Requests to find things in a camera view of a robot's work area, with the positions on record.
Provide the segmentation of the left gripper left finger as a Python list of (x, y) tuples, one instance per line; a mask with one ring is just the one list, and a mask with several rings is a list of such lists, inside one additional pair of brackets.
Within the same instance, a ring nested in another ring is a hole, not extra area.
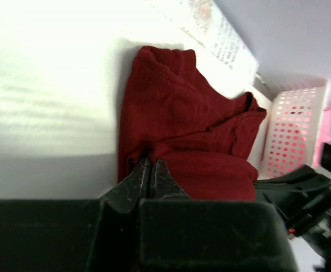
[(138, 271), (150, 160), (94, 199), (0, 199), (0, 271)]

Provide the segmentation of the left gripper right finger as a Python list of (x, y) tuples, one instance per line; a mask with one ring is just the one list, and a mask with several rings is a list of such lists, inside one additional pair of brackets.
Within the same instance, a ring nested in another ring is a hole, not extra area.
[(193, 200), (163, 159), (139, 203), (142, 271), (297, 271), (286, 229), (265, 202)]

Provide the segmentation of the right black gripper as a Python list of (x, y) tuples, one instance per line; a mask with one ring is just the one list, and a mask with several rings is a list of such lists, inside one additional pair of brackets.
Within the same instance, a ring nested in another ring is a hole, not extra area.
[(320, 193), (284, 220), (289, 235), (301, 237), (324, 259), (313, 270), (331, 271), (331, 179), (303, 165), (280, 177), (257, 180), (254, 187), (256, 198), (313, 198)]

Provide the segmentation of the dark red t shirt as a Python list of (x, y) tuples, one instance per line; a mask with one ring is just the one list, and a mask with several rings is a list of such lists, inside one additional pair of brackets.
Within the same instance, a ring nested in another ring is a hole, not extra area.
[(160, 158), (192, 198), (253, 201), (248, 157), (265, 117), (252, 93), (229, 99), (213, 89), (193, 50), (143, 46), (122, 101), (118, 179)]

